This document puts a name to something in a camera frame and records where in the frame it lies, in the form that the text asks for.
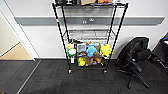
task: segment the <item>blue object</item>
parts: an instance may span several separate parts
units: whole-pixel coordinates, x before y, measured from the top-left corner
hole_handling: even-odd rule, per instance
[[[87,56],[92,57],[94,52],[97,52],[95,44],[88,45],[86,50]]]

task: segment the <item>stuffed toy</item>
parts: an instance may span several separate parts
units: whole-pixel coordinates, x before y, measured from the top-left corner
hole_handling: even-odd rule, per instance
[[[110,45],[106,44],[105,46],[103,44],[100,44],[100,55],[102,55],[104,58],[107,58],[109,54],[111,54],[112,49],[110,48]]]
[[[92,57],[94,52],[97,52],[95,44],[89,44],[86,50],[87,56]]]

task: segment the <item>green object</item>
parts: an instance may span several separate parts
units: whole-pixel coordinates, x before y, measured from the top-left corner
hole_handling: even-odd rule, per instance
[[[68,54],[68,56],[75,56],[76,55],[76,49],[68,49],[67,54]]]

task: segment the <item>caster wheel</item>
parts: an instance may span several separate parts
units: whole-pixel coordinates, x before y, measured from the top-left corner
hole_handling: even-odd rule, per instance
[[[131,84],[128,84],[127,87],[128,87],[128,89],[131,89]]]
[[[103,74],[106,74],[107,73],[107,70],[103,70]]]
[[[71,73],[72,73],[72,70],[69,70],[68,72],[69,72],[69,74],[71,74]]]

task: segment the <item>chair base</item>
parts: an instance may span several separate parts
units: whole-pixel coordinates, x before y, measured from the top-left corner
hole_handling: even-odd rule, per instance
[[[146,88],[149,88],[149,85],[138,74],[136,74],[135,72],[133,72],[133,71],[129,71],[128,72],[128,71],[125,71],[125,70],[117,70],[117,72],[122,72],[122,73],[130,74],[130,78],[129,78],[128,85],[127,85],[127,87],[129,89],[131,89],[131,84],[132,84],[131,82],[132,82],[132,80],[133,80],[134,77],[138,78],[144,84],[144,86]]]

